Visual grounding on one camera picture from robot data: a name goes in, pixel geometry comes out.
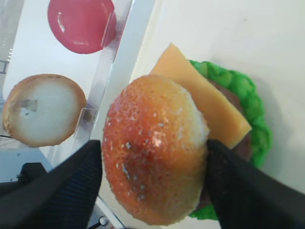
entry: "cheese slice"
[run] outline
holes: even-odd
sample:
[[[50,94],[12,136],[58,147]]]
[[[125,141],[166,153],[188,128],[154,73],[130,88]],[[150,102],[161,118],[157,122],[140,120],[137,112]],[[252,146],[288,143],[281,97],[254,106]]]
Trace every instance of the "cheese slice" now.
[[[244,116],[198,73],[173,44],[159,58],[151,74],[171,78],[191,93],[210,128],[210,139],[217,139],[232,149],[251,130]]]

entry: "green lettuce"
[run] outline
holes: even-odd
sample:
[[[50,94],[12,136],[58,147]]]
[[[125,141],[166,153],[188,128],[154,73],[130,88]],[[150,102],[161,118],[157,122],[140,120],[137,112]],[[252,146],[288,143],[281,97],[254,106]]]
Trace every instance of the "green lettuce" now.
[[[264,104],[256,91],[253,81],[246,74],[224,69],[211,62],[190,61],[190,63],[203,77],[215,81],[233,92],[240,99],[244,115],[252,126],[251,147],[253,156],[250,162],[255,167],[260,167],[271,148],[272,132],[265,122]],[[201,220],[217,220],[212,205],[193,212],[190,217]]]

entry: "white surface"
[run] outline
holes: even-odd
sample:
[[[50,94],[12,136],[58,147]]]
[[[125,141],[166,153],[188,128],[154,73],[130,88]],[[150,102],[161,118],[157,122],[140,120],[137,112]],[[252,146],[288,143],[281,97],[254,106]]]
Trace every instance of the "white surface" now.
[[[157,2],[132,78],[148,74],[170,42],[188,59],[208,60],[249,74],[264,100],[266,119],[274,133],[274,146],[263,171],[305,192],[305,1]],[[111,103],[120,90],[109,85],[104,95],[108,100],[105,103]],[[104,113],[108,110],[107,107],[102,109]],[[108,204],[121,219],[135,228],[152,228],[144,227],[137,220],[131,221],[131,216],[118,205],[109,187],[103,191],[104,197],[109,195]],[[164,228],[220,227],[215,221],[187,218]]]

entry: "bottom bun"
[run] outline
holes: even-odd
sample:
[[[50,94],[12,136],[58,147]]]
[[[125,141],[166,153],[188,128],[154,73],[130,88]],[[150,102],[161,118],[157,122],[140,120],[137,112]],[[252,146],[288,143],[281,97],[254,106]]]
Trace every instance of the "bottom bun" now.
[[[73,80],[41,74],[19,82],[3,109],[3,126],[31,147],[58,145],[74,131],[86,106],[82,89]]]

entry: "red tomato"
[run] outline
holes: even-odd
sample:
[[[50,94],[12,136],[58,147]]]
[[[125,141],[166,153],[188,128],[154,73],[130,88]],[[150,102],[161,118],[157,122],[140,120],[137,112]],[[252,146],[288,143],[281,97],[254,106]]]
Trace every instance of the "red tomato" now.
[[[50,28],[67,49],[80,54],[102,50],[107,20],[114,11],[111,0],[51,0],[48,8]],[[104,46],[115,39],[116,18]]]

